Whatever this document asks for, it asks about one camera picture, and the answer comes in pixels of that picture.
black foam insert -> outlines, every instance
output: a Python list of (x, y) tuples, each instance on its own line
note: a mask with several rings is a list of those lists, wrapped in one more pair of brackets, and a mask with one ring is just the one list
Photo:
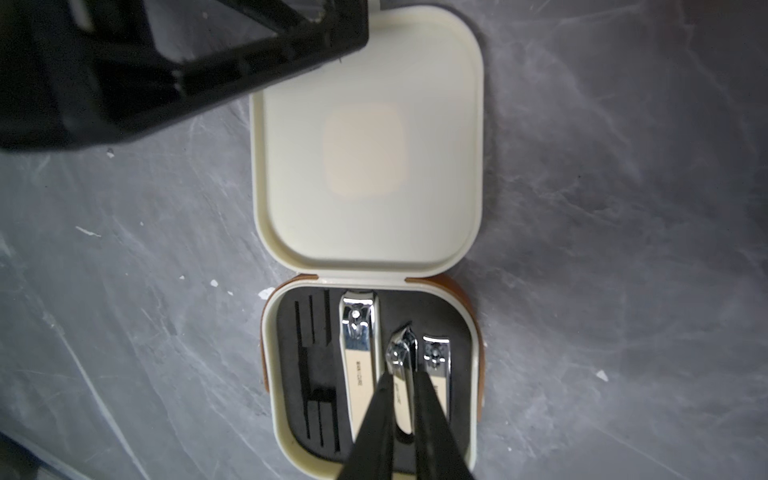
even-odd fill
[[(344, 462), (352, 450), (346, 387), (339, 346), (339, 301), (347, 289), (302, 286), (287, 292), (277, 310), (280, 371), (288, 425), (308, 452)], [(379, 297), (382, 351), (392, 334), (410, 323), (424, 335), (451, 340), (449, 425), (460, 452), (469, 445), (472, 337), (450, 303), (426, 292), (373, 290)], [(415, 473), (415, 447), (396, 436), (397, 472)]]

silver nail clipper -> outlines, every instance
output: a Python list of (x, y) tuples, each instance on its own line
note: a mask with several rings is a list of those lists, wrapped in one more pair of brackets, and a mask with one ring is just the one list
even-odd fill
[(382, 373), (379, 299), (372, 292), (348, 291), (339, 302), (341, 350), (352, 439), (357, 436)]
[(406, 435), (413, 433), (413, 372), (417, 352), (418, 341), (410, 326), (395, 332), (386, 350), (386, 367), (393, 377), (395, 421)]
[(445, 418), (449, 419), (451, 398), (451, 341), (424, 335), (422, 354), (424, 371), (429, 374)]

open case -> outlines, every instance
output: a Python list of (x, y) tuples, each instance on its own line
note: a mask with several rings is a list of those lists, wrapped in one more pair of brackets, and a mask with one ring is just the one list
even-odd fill
[[(339, 347), (347, 290), (378, 295), (384, 343), (408, 320), (454, 336), (449, 423), (469, 468), (477, 453), (483, 343), (442, 272), (480, 225), (482, 56), (442, 8), (377, 12), (369, 25), (363, 50), (251, 98), (257, 229), (302, 273), (264, 307), (265, 385), (280, 448), (315, 478), (335, 478), (352, 443)], [(408, 475), (412, 447), (399, 445), (396, 476)]]

black plastic object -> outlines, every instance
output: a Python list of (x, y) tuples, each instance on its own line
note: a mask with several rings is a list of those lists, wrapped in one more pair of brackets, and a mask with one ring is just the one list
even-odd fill
[(155, 49), (143, 0), (0, 2), (0, 146), (130, 140), (368, 41), (367, 0), (326, 0), (317, 22), (281, 0), (220, 2), (277, 35), (177, 63)]
[[(474, 480), (458, 451), (426, 372), (413, 375), (413, 399), (416, 478)], [(337, 480), (389, 480), (392, 477), (393, 418), (392, 375), (384, 373), (371, 398), (352, 453)]]
[(448, 421), (442, 414), (435, 387), (427, 372), (413, 374), (416, 442), (416, 478), (418, 480), (472, 480)]
[(391, 480), (395, 417), (392, 398), (392, 375), (385, 372), (379, 378), (349, 461), (338, 480)]

